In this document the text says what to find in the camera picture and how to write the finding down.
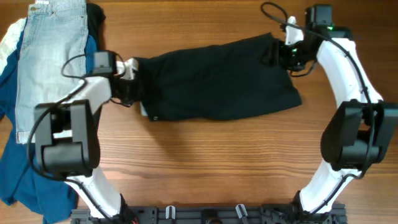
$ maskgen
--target light blue denim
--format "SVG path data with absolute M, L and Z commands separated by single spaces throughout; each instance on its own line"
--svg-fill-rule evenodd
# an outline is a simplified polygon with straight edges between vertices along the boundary
M 18 61 L 16 101 L 17 142 L 27 142 L 34 124 L 34 108 L 53 103 L 78 85 L 78 80 L 61 76 L 62 65 L 84 54 L 88 38 L 85 0 L 49 0 L 31 4 Z M 86 58 L 69 63 L 65 73 L 84 75 Z

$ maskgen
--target black fabric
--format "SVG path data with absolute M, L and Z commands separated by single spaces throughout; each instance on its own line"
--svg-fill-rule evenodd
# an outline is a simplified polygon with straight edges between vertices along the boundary
M 101 24 L 105 21 L 106 16 L 102 8 L 94 3 L 87 3 L 87 23 L 88 34 L 91 35 L 97 47 L 100 48 L 100 31 Z
M 262 62 L 274 40 L 264 34 L 137 58 L 144 85 L 141 101 L 149 118 L 241 119 L 301 105 L 287 71 Z

